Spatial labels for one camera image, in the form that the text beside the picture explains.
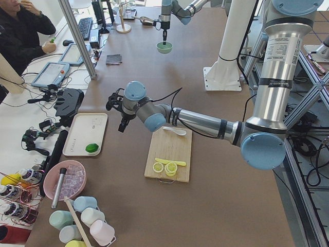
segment spoon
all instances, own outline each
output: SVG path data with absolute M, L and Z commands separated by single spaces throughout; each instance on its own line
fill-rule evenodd
M 174 128 L 170 128 L 167 126 L 164 126 L 163 128 L 164 130 L 171 130 L 172 132 L 175 132 L 177 135 L 186 135 L 186 131 L 185 130 L 176 130 Z
M 133 18 L 139 19 L 141 24 L 143 25 L 153 26 L 153 20 L 146 16 L 141 16 L 141 17 L 133 16 Z

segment brown table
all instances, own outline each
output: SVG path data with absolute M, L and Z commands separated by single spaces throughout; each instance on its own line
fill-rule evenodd
M 160 8 L 137 11 L 138 16 L 156 19 Z M 90 83 L 80 108 L 108 114 L 102 152 L 95 158 L 76 159 L 87 173 L 81 195 L 97 198 L 115 228 L 113 246 L 294 246 L 272 171 L 248 166 L 240 149 L 227 141 L 193 134 L 189 183 L 147 179 L 143 174 L 152 133 L 139 119 L 120 133 L 120 114 L 105 110 L 112 92 L 139 80 L 153 99 L 182 86 L 175 107 L 241 120 L 249 97 L 247 85 L 242 85 L 241 92 L 204 89 L 203 67 L 217 60 L 225 11 L 204 8 L 188 26 L 172 17 L 168 41 L 173 50 L 167 55 L 156 50 L 162 31 L 142 26 L 138 20 L 129 24 L 130 33 L 113 30 L 110 34 L 96 67 L 98 77 Z M 122 54 L 123 63 L 106 66 L 108 54 Z M 50 204 L 49 199 L 43 200 L 26 247 L 64 246 L 59 231 L 48 223 L 53 212 Z M 65 204 L 60 202 L 58 209 L 66 209 Z

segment computer mouse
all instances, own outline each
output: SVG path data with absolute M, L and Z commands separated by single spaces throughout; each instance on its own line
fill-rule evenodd
M 64 46 L 68 46 L 68 45 L 71 44 L 71 43 L 74 43 L 74 41 L 73 41 L 73 40 L 64 40 L 64 41 L 63 41 L 63 45 L 64 45 Z

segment person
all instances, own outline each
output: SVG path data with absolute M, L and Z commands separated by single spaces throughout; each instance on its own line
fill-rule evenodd
M 50 41 L 40 45 L 37 32 L 51 35 L 56 28 L 28 0 L 0 0 L 0 26 L 0 52 L 19 75 L 32 59 L 56 50 Z

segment green object in hand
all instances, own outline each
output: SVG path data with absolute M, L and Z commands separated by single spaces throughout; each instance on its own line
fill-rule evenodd
M 94 153 L 98 150 L 99 146 L 96 143 L 90 143 L 86 146 L 86 151 L 88 153 Z

